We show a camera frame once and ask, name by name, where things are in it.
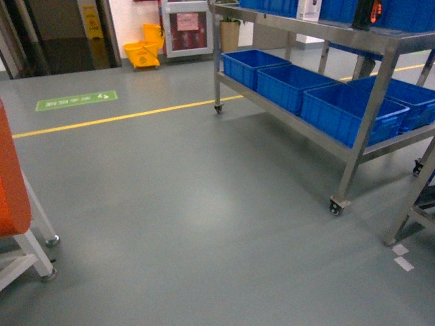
metal cart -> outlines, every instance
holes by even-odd
[[[372,28],[370,31],[360,31],[352,29],[350,24],[333,24],[331,22],[325,23],[322,21],[308,22],[295,18],[265,14],[256,10],[242,8],[238,5],[218,4],[214,0],[208,0],[208,4],[213,16],[215,110],[218,113],[222,111],[220,83],[223,83],[273,114],[306,138],[311,139],[325,150],[342,159],[346,163],[345,171],[341,178],[340,185],[338,186],[337,193],[330,197],[330,211],[333,215],[340,215],[343,209],[350,205],[350,201],[347,200],[347,194],[360,164],[435,135],[435,124],[432,124],[367,147],[369,136],[399,56],[401,54],[434,49],[435,32],[400,33],[398,31],[376,28]],[[231,16],[240,20],[287,31],[288,44],[285,49],[285,59],[287,60],[290,59],[291,49],[296,43],[297,33],[324,39],[363,52],[381,55],[382,61],[379,74],[377,75],[375,86],[371,92],[370,100],[367,104],[366,112],[353,148],[344,146],[342,143],[339,143],[299,117],[292,115],[253,90],[246,88],[220,72],[220,31],[218,15]],[[321,62],[321,65],[326,63],[326,58],[323,58]],[[435,141],[431,142],[430,147],[435,147]],[[425,154],[422,159],[419,160],[420,165],[423,166],[425,164],[428,158],[427,156],[428,154]]]

white chair leg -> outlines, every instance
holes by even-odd
[[[24,174],[23,171],[21,171],[21,173],[22,173],[22,178],[24,179],[24,184],[26,185],[27,191],[29,193],[29,196],[31,200],[35,203],[39,211],[39,214],[35,214],[35,216],[33,217],[33,221],[35,221],[35,223],[38,225],[38,228],[41,230],[42,236],[44,237],[44,239],[46,239],[47,247],[54,247],[59,243],[60,238],[56,234],[56,232],[52,227],[52,224],[48,220],[46,212],[44,212],[44,209],[42,208],[41,203],[39,202],[35,192],[33,191],[33,188],[30,185],[29,180],[27,180],[26,175]]]
[[[37,261],[33,264],[38,274],[42,277],[43,282],[49,282],[56,276],[56,270],[48,259],[44,250],[42,250],[35,236],[30,229],[24,233],[14,236],[16,242],[20,245],[25,255],[34,255]]]

yellow wet floor sign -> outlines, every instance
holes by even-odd
[[[97,11],[93,5],[84,5],[83,12],[88,30],[89,39],[102,39],[103,32],[101,30],[100,20],[98,19]]]

blue bin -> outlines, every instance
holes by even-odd
[[[322,0],[319,19],[352,23],[358,0]]]
[[[380,26],[421,33],[435,30],[435,1],[384,0]]]
[[[257,70],[288,65],[289,61],[259,50],[223,53],[224,74],[252,90],[257,89]]]
[[[368,77],[351,81],[348,85],[371,92],[375,81],[376,77]],[[399,132],[408,132],[435,121],[435,91],[392,79],[385,96],[410,109]]]
[[[322,0],[320,19],[353,22],[358,0]],[[435,1],[383,0],[383,14],[373,26],[420,33],[435,30]]]
[[[263,11],[266,10],[266,2],[268,0],[240,0],[239,5],[244,8]]]
[[[348,147],[358,135],[370,93],[338,84],[304,92],[301,118]],[[409,108],[385,100],[379,110],[368,145],[397,136]]]
[[[260,69],[257,92],[287,111],[299,115],[305,90],[334,83],[334,79],[289,65]]]
[[[296,17],[298,0],[240,0],[241,7],[259,10],[269,14]]]

floor sticker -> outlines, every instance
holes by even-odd
[[[409,261],[407,261],[405,258],[403,258],[402,256],[395,258],[394,260],[397,264],[400,265],[400,267],[402,267],[404,270],[406,270],[407,272],[409,272],[410,270],[414,269],[414,266],[412,266]]]
[[[408,253],[409,250],[405,248],[403,244],[397,244],[393,247],[393,251],[397,256],[403,256],[405,253]]]
[[[118,99],[115,90],[98,92],[92,94],[75,95],[62,98],[53,98],[50,100],[39,101],[36,104],[36,112],[61,109],[63,107],[73,107],[76,105],[85,105],[91,103],[113,101]]]

